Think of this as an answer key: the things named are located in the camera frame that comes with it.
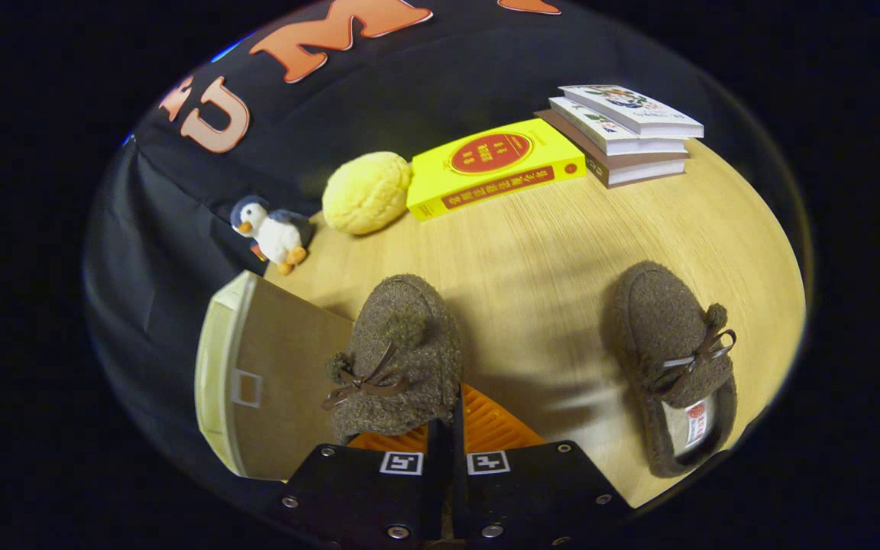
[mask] wooden floor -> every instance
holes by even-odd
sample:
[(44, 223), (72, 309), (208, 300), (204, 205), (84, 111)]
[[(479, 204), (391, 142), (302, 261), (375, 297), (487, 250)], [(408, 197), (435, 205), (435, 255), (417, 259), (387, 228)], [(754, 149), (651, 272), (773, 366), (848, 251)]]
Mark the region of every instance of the wooden floor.
[(607, 189), (592, 176), (515, 192), (429, 222), (408, 212), (364, 237), (319, 212), (310, 257), (266, 278), (354, 320), (383, 278), (415, 273), (461, 323), (465, 379), (546, 441), (574, 439), (633, 507), (681, 480), (653, 477), (642, 421), (600, 323), (641, 260), (730, 313), (738, 412), (730, 447), (785, 379), (804, 324), (789, 241), (750, 185), (698, 140), (686, 174)]

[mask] penguin plush toy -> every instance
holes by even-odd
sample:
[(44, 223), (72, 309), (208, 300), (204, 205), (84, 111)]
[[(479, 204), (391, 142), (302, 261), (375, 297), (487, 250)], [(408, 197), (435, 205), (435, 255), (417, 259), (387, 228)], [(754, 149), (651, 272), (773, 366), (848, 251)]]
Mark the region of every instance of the penguin plush toy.
[(305, 248), (311, 243), (314, 228), (303, 215), (280, 209), (267, 212), (268, 208), (266, 199), (244, 197), (233, 206), (230, 224), (238, 234), (256, 240), (254, 251), (261, 260), (273, 261), (278, 272), (287, 275), (307, 257)]

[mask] brown book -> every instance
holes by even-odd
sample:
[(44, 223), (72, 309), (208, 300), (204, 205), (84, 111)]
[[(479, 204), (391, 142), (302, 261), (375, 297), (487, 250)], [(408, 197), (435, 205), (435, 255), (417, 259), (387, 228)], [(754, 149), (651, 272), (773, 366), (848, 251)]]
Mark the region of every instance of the brown book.
[(684, 160), (688, 158), (688, 153), (619, 154), (608, 157), (600, 146), (558, 112), (547, 108), (535, 112), (535, 116), (548, 122), (579, 147), (586, 154), (587, 172), (600, 179), (607, 188), (684, 173)]

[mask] stack of books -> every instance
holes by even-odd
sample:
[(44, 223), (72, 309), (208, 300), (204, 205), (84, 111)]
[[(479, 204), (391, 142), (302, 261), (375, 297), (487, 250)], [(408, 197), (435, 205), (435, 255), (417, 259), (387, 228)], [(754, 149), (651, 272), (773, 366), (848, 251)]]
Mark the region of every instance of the stack of books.
[(607, 187), (684, 173), (684, 142), (705, 135), (700, 122), (622, 86), (559, 89), (565, 97), (535, 115), (572, 140)]

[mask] slipper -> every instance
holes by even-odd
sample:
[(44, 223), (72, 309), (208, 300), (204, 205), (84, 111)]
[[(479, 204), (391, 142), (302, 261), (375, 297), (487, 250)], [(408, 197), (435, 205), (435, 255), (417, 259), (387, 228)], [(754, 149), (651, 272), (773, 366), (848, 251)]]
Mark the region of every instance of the slipper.
[(726, 309), (702, 309), (681, 279), (652, 261), (621, 275), (615, 300), (618, 358), (642, 405), (650, 470), (657, 477), (691, 472), (722, 448), (736, 420), (727, 355), (736, 333), (722, 331)]
[(362, 432), (404, 435), (435, 419), (454, 421), (461, 343), (439, 293), (416, 275), (383, 280), (369, 295), (347, 353), (325, 365), (342, 387), (322, 408), (342, 445)]

